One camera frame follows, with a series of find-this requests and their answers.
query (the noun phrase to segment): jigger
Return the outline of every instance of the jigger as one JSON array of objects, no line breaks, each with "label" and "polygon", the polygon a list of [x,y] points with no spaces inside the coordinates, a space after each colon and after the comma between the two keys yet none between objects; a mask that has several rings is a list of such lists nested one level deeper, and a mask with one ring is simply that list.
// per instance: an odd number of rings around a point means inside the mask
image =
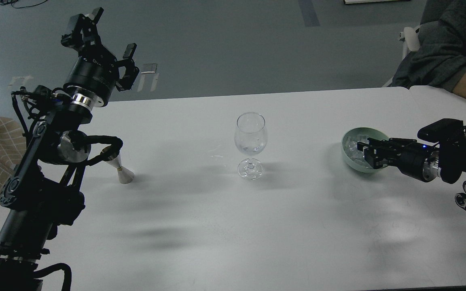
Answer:
[{"label": "jigger", "polygon": [[[108,149],[109,147],[106,147],[102,150],[102,153],[106,152]],[[118,170],[118,180],[120,183],[128,184],[134,179],[134,173],[122,166],[122,158],[120,157],[119,152],[109,156],[107,159],[105,159],[105,162]]]}]

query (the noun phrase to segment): wine glass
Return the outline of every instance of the wine glass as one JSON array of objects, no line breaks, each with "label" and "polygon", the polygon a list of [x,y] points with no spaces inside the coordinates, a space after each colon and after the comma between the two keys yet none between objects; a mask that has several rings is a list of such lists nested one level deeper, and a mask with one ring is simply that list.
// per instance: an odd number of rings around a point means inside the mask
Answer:
[{"label": "wine glass", "polygon": [[[259,154],[267,144],[267,128],[265,119],[256,112],[246,112],[237,120],[235,145],[237,149],[248,156]],[[264,168],[259,160],[247,158],[238,165],[239,175],[246,180],[256,180]]]}]

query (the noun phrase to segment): gray floor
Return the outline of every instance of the gray floor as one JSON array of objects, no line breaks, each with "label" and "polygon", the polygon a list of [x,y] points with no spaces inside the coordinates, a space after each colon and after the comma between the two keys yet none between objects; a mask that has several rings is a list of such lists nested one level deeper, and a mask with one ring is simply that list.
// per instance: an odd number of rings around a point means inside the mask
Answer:
[{"label": "gray floor", "polygon": [[133,90],[113,93],[111,100],[119,101],[382,86],[400,63],[399,31],[418,24],[425,2],[50,0],[26,9],[0,6],[0,116],[14,117],[9,92],[18,90],[22,77],[33,77],[26,78],[29,90],[64,83],[76,60],[76,52],[60,44],[68,19],[98,6],[105,9],[98,31],[110,51],[121,57],[136,42],[140,68],[159,64],[155,90],[152,75],[138,78]]}]

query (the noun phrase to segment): gray sweater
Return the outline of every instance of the gray sweater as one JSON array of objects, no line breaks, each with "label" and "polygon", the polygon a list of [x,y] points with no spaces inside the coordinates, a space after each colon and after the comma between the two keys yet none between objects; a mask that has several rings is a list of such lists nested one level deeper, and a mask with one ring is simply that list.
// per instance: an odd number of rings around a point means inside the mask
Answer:
[{"label": "gray sweater", "polygon": [[430,85],[452,92],[465,73],[466,0],[454,0],[422,36],[418,52],[403,59],[391,86]]}]

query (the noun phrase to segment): white table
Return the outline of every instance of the white table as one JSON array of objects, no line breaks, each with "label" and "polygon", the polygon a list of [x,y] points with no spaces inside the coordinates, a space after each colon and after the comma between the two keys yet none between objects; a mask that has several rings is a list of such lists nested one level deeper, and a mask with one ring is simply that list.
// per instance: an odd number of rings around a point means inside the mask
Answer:
[{"label": "white table", "polygon": [[[87,208],[74,226],[60,227],[46,242],[52,253],[39,267],[68,263],[78,291],[466,285],[466,212],[453,200],[461,183],[422,183],[396,168],[366,175],[341,159],[340,140],[354,127],[415,138],[436,121],[425,112],[440,108],[444,94],[429,99],[423,90],[123,101],[96,108],[82,130],[122,138],[124,166],[136,178],[122,185],[107,164],[88,168],[82,189]],[[451,97],[445,107],[466,108],[466,101]],[[257,156],[266,173],[256,181],[235,172],[244,158],[233,142],[235,121],[246,111],[264,115],[269,133]],[[466,122],[466,113],[453,117]],[[63,167],[44,171],[60,178]],[[5,213],[0,209],[0,226]],[[61,273],[54,274],[43,290],[60,285]]]}]

